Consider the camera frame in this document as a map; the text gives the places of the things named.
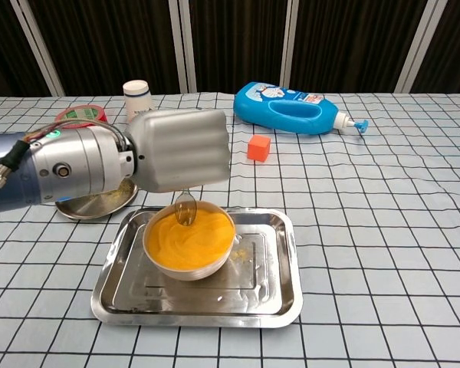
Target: red tape roll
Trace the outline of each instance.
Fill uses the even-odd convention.
[[[62,111],[59,113],[54,121],[59,121],[67,118],[78,118],[78,119],[92,119],[92,120],[98,120],[98,121],[103,121],[107,123],[107,118],[106,118],[106,112],[104,109],[100,106],[97,105],[80,105],[80,106],[74,106],[66,109],[65,111]],[[90,127],[92,126],[92,123],[80,123],[76,124],[73,123],[71,125],[63,126],[63,129],[77,129],[77,128],[85,128],[85,127]]]

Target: white plastic bottle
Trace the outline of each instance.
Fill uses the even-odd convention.
[[[136,115],[149,110],[155,110],[152,94],[148,88],[148,83],[144,80],[130,80],[123,84],[124,100],[128,122]]]

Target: checkered tablecloth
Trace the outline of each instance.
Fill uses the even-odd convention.
[[[294,223],[301,316],[277,330],[112,327],[90,293],[121,219],[173,193],[141,191],[109,218],[53,205],[0,213],[0,367],[460,368],[460,95],[334,94],[355,129],[274,132],[234,118],[233,95],[155,96],[225,111],[232,177],[193,190],[221,206],[276,208]],[[77,104],[125,125],[122,97],[0,98],[0,133]],[[271,138],[264,164],[246,158]]]

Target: dark curtain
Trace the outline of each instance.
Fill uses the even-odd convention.
[[[0,96],[51,96],[9,0],[0,0]]]
[[[426,0],[301,1],[290,87],[393,92]]]
[[[286,0],[190,0],[199,91],[279,84]]]
[[[460,0],[446,5],[411,92],[460,93]]]
[[[132,79],[153,94],[179,92],[167,1],[29,3],[67,95],[119,95]]]

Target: spoon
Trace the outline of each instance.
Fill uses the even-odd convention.
[[[196,218],[198,207],[196,200],[189,192],[189,189],[184,189],[176,199],[174,205],[176,207],[176,219],[180,225],[190,226]]]

